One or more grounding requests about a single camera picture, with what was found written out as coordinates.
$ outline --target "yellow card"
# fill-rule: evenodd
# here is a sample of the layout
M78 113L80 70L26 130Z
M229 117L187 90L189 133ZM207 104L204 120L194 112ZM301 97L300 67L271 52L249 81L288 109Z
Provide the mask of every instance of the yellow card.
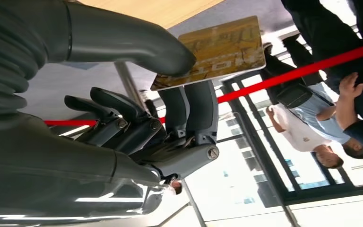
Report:
M183 77L157 75L151 90L158 91L203 80L245 73L265 67L256 16L179 36L197 62Z

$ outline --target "light blue shirt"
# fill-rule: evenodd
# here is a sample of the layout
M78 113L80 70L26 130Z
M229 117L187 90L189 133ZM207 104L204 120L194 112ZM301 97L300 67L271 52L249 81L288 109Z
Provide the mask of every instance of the light blue shirt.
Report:
M333 103L333 100L327 95L322 83L308 87ZM321 122L319 122L316 118L318 113L328 107L330 107L328 103L319 98L317 95L312 95L312 97L305 103L292 110L320 136L344 144L350 139L350 137L343 133L343 130L338 125L335 116Z

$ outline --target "white shirt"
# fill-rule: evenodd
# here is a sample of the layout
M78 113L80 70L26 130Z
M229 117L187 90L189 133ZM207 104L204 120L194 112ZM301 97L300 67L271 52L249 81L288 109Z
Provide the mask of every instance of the white shirt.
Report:
M285 130L281 134L292 147L298 151L313 151L321 144L329 144L331 141L323 138L307 124L294 116L282 104L271 106L275 113L275 121Z

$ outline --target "hair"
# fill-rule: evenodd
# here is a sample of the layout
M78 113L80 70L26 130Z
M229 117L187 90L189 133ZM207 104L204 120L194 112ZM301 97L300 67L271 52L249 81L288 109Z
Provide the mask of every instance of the hair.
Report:
M180 194L183 190L183 185L180 182L177 182L177 183L178 184L176 187L172 185L174 191L176 192L176 195Z
M363 148L359 151L354 150L352 147L348 145L343 145L343 150L345 153L355 159L363 159Z
M337 163L336 163L336 165L334 165L334 166L330 166L330 167L326 167L326 168L328 168L328 169L337 169L337 168L340 168L340 167L342 167L343 166L343 164L344 164L344 161L343 161L343 159L341 159L341 158L339 158L338 159L338 161L337 161Z

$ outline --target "man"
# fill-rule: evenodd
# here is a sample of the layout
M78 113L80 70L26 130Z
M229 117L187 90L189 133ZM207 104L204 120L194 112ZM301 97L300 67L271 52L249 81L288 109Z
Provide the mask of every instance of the man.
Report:
M297 65L304 66L311 63L311 54L297 42L298 35L283 40L287 50ZM270 55L270 48L265 48L267 66L260 71L263 80L286 73L294 69L293 66L281 62L277 57ZM336 106L327 95L322 85L322 79L318 73L308 75L304 79L296 79L267 89L272 104L278 102L278 94L288 85L309 81L308 88L314 93L308 100L299 106L290 109L297 117L313 131L327 140L337 141L342 144L346 154L354 158L363 158L363 145L356 139L350 138L343 133L335 117Z
M323 60L363 45L353 30L325 9L319 0L281 0L293 17L316 61ZM352 0L357 26L363 38L363 0ZM363 144L363 58L330 69L327 85L340 94L336 117L344 133Z
M273 105L266 111L275 130L281 133L294 149L315 152L318 161L326 168L338 168L343 165L343 160L328 146L331 141L315 133L283 105Z

